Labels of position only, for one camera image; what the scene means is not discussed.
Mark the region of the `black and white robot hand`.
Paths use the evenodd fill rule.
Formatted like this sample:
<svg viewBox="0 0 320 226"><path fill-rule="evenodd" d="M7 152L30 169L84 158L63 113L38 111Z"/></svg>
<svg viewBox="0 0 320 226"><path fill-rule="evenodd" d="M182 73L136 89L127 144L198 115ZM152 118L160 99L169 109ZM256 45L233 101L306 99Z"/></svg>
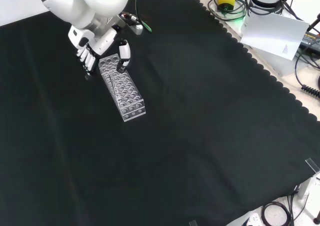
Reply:
<svg viewBox="0 0 320 226"><path fill-rule="evenodd" d="M76 56L89 76L94 73L95 66L103 55L115 44L118 45L119 56L116 71L122 74L129 68L131 48L127 40L119 37L120 32L121 28L117 24L99 37L88 29L77 29L74 26L70 28L69 40L77 49Z"/></svg>

